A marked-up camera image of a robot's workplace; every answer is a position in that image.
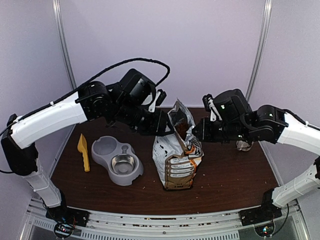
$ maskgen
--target gray wall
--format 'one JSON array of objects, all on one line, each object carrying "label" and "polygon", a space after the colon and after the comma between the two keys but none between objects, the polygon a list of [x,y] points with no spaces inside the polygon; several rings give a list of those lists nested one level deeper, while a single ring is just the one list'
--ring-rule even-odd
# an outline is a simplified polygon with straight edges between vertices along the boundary
[{"label": "gray wall", "polygon": [[[273,1],[269,34],[250,104],[287,108],[320,126],[320,1]],[[287,145],[267,144],[267,153],[288,182],[317,156]],[[319,239],[320,191],[299,198],[311,239]]]},{"label": "gray wall", "polygon": [[[61,12],[77,83],[128,58],[171,67],[161,85],[163,106],[178,97],[190,107],[230,88],[247,90],[258,46],[264,0],[64,0]],[[157,82],[165,69],[127,64],[99,80],[113,83],[130,67]]]},{"label": "gray wall", "polygon": [[[50,0],[0,1],[0,128],[13,113],[23,115],[71,90]],[[70,129],[36,142],[49,171]],[[9,170],[0,151],[0,169]],[[0,173],[1,239],[18,237],[32,191],[21,177]]]}]

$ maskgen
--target metal bowl insert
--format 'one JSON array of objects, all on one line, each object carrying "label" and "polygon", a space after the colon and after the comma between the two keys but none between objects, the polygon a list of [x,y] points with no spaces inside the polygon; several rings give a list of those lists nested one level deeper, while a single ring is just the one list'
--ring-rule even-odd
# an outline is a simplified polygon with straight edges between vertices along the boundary
[{"label": "metal bowl insert", "polygon": [[111,160],[111,170],[118,175],[129,175],[136,166],[135,158],[126,153],[119,154]]}]

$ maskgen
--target yellow scoop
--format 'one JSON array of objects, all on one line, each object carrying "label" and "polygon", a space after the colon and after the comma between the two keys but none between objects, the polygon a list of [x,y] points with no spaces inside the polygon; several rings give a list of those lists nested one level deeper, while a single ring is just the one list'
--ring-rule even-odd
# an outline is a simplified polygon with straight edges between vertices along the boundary
[{"label": "yellow scoop", "polygon": [[80,139],[79,139],[79,142],[78,142],[78,151],[80,153],[82,153],[84,171],[85,172],[90,172],[87,140],[86,140],[85,136],[82,133],[81,133],[81,136],[80,136]]}]

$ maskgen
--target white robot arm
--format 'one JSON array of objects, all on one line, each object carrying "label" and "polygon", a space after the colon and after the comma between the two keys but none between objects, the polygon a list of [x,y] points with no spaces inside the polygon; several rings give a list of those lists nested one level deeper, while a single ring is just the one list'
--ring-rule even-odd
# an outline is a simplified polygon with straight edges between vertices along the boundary
[{"label": "white robot arm", "polygon": [[47,217],[63,223],[59,225],[60,231],[72,225],[85,226],[88,212],[67,207],[63,192],[54,186],[41,166],[35,141],[65,127],[100,117],[105,118],[107,126],[119,121],[141,135],[172,134],[168,115],[156,108],[166,93],[156,90],[156,86],[139,71],[130,69],[119,82],[104,85],[89,80],[55,102],[26,115],[13,114],[9,118],[7,128],[1,133],[1,145],[9,167],[12,173],[27,180],[42,198]]},{"label": "white robot arm", "polygon": [[[288,109],[263,105],[252,111],[239,89],[225,91],[215,98],[208,94],[203,103],[210,117],[201,119],[192,130],[202,142],[244,141],[250,146],[252,142],[267,141],[296,146],[320,156],[320,128]],[[260,207],[241,211],[242,225],[280,217],[282,207],[319,187],[320,158],[317,158],[300,176],[265,192]]]}]

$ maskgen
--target gray pet bowl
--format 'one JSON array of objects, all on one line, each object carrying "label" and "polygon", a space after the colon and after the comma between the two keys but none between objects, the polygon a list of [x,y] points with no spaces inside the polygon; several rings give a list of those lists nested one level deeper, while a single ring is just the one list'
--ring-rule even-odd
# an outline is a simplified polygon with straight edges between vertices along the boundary
[{"label": "gray pet bowl", "polygon": [[129,186],[144,173],[144,167],[128,143],[118,142],[112,136],[102,136],[91,147],[93,160],[104,166],[117,185]]}]

